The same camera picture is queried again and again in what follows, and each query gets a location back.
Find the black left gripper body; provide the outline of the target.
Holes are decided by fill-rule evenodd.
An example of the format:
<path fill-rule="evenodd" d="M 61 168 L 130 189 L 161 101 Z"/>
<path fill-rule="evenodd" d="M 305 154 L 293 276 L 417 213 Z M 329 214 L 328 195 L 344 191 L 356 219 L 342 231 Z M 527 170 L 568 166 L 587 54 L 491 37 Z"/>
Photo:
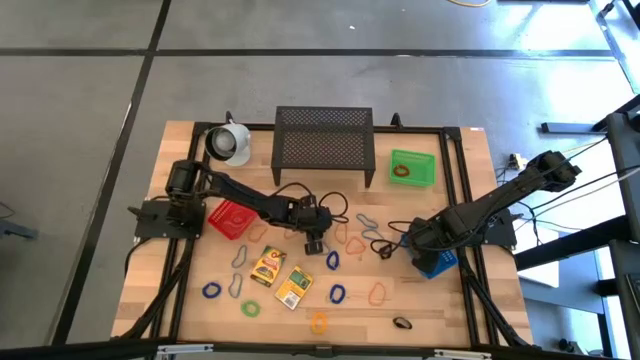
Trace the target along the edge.
<path fill-rule="evenodd" d="M 322 240 L 332 226 L 332 215 L 326 206 L 320 206 L 315 195 L 293 199 L 287 207 L 287 221 L 290 230 L 306 236 L 306 255 L 318 255 L 324 251 Z"/>

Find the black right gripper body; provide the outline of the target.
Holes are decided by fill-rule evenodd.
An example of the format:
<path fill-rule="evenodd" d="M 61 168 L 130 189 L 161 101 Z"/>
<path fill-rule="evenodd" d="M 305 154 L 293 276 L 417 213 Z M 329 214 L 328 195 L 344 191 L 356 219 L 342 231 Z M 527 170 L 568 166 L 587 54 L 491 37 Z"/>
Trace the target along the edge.
<path fill-rule="evenodd" d="M 415 217 L 406 232 L 407 246 L 412 264 L 422 272 L 435 270 L 440 253 L 445 251 L 441 227 L 434 221 Z"/>

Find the yellow green crayon box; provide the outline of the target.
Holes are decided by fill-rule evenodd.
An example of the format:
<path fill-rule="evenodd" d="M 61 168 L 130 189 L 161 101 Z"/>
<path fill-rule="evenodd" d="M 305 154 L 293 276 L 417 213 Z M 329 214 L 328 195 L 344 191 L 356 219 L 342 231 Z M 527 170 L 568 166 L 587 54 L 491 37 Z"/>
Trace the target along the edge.
<path fill-rule="evenodd" d="M 261 285 L 271 287 L 284 264 L 287 254 L 275 247 L 266 246 L 253 267 L 250 278 Z"/>
<path fill-rule="evenodd" d="M 301 267 L 295 266 L 274 296 L 288 309 L 295 310 L 312 284 L 313 277 Z"/>

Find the black perforated metal desk riser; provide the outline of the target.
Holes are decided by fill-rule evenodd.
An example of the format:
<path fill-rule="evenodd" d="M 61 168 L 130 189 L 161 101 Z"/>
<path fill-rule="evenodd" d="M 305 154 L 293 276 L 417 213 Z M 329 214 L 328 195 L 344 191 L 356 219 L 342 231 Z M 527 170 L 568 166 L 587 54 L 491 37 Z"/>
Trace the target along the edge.
<path fill-rule="evenodd" d="M 352 170 L 370 187 L 376 170 L 373 110 L 364 107 L 276 108 L 271 170 Z"/>

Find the blue plastic basket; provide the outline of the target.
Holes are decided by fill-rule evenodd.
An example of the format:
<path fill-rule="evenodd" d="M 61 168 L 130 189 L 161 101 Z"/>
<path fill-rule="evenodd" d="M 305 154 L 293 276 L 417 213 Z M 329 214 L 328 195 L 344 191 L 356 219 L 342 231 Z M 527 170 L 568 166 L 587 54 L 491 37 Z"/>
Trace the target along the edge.
<path fill-rule="evenodd" d="M 458 259 L 451 250 L 415 249 L 409 245 L 406 235 L 401 236 L 401 245 L 411 256 L 411 265 L 427 279 L 433 279 L 458 264 Z"/>

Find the green plastic basket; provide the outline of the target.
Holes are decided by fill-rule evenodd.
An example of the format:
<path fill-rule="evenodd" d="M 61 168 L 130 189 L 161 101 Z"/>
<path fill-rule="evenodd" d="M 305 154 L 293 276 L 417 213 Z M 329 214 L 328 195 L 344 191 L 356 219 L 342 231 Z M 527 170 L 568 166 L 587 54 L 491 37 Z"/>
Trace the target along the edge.
<path fill-rule="evenodd" d="M 404 164 L 410 169 L 410 175 L 404 178 L 396 177 L 393 168 L 397 164 Z M 416 187 L 429 187 L 436 182 L 435 156 L 428 153 L 414 152 L 402 149 L 391 151 L 389 177 L 392 183 Z"/>

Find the red plastic basket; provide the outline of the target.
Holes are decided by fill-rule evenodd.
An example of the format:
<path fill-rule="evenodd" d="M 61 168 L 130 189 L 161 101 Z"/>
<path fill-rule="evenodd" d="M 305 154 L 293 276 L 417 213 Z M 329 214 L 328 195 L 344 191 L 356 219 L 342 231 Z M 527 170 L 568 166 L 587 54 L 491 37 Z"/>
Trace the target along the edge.
<path fill-rule="evenodd" d="M 243 235 L 257 217 L 255 211 L 224 200 L 209 215 L 207 222 L 227 239 L 236 240 Z"/>

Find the grey chair base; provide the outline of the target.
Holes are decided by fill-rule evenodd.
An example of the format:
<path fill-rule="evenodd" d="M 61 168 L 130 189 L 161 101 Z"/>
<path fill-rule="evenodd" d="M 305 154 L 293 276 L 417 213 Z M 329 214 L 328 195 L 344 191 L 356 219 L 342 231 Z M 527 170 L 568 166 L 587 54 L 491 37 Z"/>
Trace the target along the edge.
<path fill-rule="evenodd" d="M 15 211 L 0 201 L 0 207 L 8 211 L 7 215 L 0 215 L 0 238 L 4 236 L 15 235 L 24 239 L 36 239 L 39 232 L 36 229 L 25 227 L 9 221 L 9 218 L 15 214 Z"/>

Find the black desk frame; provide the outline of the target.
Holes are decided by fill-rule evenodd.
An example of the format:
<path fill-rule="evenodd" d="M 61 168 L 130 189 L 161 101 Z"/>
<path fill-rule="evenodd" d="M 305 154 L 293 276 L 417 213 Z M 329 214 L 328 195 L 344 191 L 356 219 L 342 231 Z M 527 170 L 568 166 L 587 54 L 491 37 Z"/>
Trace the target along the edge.
<path fill-rule="evenodd" d="M 626 174 L 620 189 L 625 214 L 515 256 L 525 270 L 608 246 L 632 360 L 640 360 L 640 95 L 603 119 L 616 169 Z"/>

